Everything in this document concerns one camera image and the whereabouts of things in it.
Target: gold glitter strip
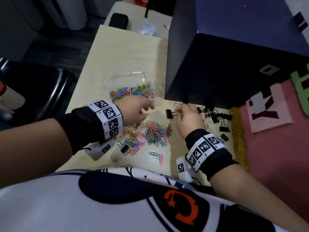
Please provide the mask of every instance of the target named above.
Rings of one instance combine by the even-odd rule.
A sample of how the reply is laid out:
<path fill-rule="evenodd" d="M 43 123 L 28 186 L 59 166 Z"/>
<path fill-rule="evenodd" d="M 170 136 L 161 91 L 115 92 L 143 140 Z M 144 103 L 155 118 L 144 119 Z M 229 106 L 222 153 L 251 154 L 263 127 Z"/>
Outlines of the gold glitter strip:
<path fill-rule="evenodd" d="M 250 169 L 247 156 L 247 146 L 245 141 L 245 134 L 243 131 L 243 122 L 241 119 L 240 108 L 231 108 L 230 114 L 233 116 L 231 125 L 234 141 L 235 160 L 239 163 L 240 166 L 242 166 L 247 172 L 249 172 Z"/>

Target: hand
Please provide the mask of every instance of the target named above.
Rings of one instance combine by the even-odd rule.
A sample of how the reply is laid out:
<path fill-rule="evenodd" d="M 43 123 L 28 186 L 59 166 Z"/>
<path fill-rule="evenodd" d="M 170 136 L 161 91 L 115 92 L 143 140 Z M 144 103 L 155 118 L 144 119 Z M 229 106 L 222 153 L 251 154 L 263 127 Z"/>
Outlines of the hand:
<path fill-rule="evenodd" d="M 201 115 L 193 104 L 181 104 L 175 111 L 178 112 L 177 128 L 183 139 L 195 129 L 206 129 Z"/>
<path fill-rule="evenodd" d="M 138 124 L 146 119 L 147 114 L 142 112 L 142 108 L 148 111 L 148 108 L 154 109 L 152 101 L 139 95 L 129 95 L 114 102 L 122 113 L 123 126 Z"/>

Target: white bottle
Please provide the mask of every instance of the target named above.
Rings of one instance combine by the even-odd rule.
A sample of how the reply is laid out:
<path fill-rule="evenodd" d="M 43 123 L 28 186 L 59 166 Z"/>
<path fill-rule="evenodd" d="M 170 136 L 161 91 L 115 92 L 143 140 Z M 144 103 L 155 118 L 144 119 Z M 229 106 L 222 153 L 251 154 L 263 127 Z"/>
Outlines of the white bottle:
<path fill-rule="evenodd" d="M 0 81 L 0 104 L 9 110 L 20 108 L 25 103 L 25 98 Z"/>

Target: red bag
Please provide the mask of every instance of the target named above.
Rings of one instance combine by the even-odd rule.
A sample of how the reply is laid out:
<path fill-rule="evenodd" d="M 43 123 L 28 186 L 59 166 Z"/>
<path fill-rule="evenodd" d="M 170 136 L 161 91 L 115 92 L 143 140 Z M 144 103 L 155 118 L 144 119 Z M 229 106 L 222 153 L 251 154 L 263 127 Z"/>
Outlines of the red bag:
<path fill-rule="evenodd" d="M 148 0 L 133 0 L 135 5 L 146 7 Z"/>

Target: table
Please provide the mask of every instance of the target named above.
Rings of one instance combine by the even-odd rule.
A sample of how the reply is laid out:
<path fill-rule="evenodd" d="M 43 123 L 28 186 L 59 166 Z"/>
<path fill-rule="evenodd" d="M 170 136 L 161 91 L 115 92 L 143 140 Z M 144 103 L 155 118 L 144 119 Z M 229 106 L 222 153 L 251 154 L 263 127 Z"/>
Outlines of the table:
<path fill-rule="evenodd" d="M 165 126 L 168 126 L 169 122 L 172 123 L 174 132 L 168 139 L 168 145 L 159 149 L 167 157 L 168 162 L 160 165 L 157 159 L 148 154 L 151 150 L 157 152 L 156 147 L 153 145 L 146 144 L 134 156 L 128 155 L 131 157 L 130 160 L 120 159 L 123 157 L 120 147 L 114 146 L 97 161 L 92 160 L 85 151 L 81 150 L 72 156 L 58 171 L 67 169 L 102 169 L 131 165 L 178 177 L 176 159 L 184 156 L 188 150 L 177 131 L 176 119 L 169 120 L 166 118 L 165 110 L 175 108 L 175 101 L 163 99 L 167 46 L 168 41 L 166 39 L 101 25 L 66 112 L 69 113 L 72 109 L 81 107 L 85 103 L 108 97 L 108 94 L 103 95 L 101 92 L 101 81 L 106 76 L 131 70 L 151 70 L 155 72 L 159 83 L 155 90 L 157 93 L 155 109 L 149 111 L 150 115 L 146 120 L 154 120 Z M 220 109 L 220 111 L 229 113 L 228 110 L 224 109 Z M 210 122 L 208 125 L 207 130 L 209 132 L 214 133 L 216 136 L 221 135 L 218 124 Z M 226 146 L 233 155 L 232 136 L 230 133 L 226 133 L 226 135 L 230 138 L 226 142 Z M 203 185 L 209 185 L 206 176 L 201 171 L 198 173 L 198 179 Z"/>
<path fill-rule="evenodd" d="M 148 18 L 145 19 L 145 7 L 133 5 L 130 3 L 125 3 L 122 1 L 115 2 L 111 11 L 109 12 L 106 20 L 104 22 L 105 26 L 108 26 L 111 20 L 113 13 L 121 13 L 127 15 L 129 18 L 129 23 L 127 26 L 128 31 L 134 32 L 137 28 L 142 28 L 145 21 L 151 23 L 156 27 L 154 36 L 160 37 L 163 39 L 168 38 L 168 30 L 163 27 L 163 24 L 170 25 L 172 21 L 172 17 L 168 15 L 161 14 L 159 12 L 149 10 Z"/>

